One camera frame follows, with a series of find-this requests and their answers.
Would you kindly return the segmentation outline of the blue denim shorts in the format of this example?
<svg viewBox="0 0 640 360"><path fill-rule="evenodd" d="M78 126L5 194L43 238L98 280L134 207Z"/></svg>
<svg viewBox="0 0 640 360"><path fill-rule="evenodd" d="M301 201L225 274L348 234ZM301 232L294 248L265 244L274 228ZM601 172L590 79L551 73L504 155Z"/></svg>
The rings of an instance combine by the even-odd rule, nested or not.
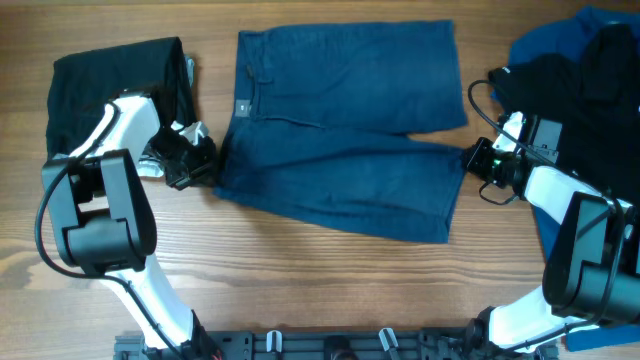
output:
<svg viewBox="0 0 640 360"><path fill-rule="evenodd" d="M462 151L422 135L466 123L450 20L242 31L215 193L337 230L444 243Z"/></svg>

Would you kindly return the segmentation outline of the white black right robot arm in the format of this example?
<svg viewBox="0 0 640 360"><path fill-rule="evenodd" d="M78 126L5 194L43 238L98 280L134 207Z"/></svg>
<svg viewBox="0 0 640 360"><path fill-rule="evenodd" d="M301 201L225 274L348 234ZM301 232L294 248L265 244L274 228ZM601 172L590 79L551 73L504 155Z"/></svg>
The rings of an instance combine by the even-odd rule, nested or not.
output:
<svg viewBox="0 0 640 360"><path fill-rule="evenodd" d="M467 150L469 172L509 186L559 225L542 284L470 321L463 350L515 357L574 332L639 324L639 216L554 166L560 123L514 112Z"/></svg>

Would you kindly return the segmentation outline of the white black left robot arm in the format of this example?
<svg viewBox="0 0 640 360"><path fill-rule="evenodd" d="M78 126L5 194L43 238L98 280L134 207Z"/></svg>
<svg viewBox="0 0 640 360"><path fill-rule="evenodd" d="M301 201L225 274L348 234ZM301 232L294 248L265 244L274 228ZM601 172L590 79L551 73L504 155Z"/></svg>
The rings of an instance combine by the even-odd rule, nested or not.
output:
<svg viewBox="0 0 640 360"><path fill-rule="evenodd" d="M42 260L76 279L98 280L143 332L151 359L210 359L216 346L173 289L155 255L156 221L138 173L162 167L176 190L213 183L215 145L200 123L178 129L177 98L166 88L126 90L68 157L42 168L45 194L34 232Z"/></svg>

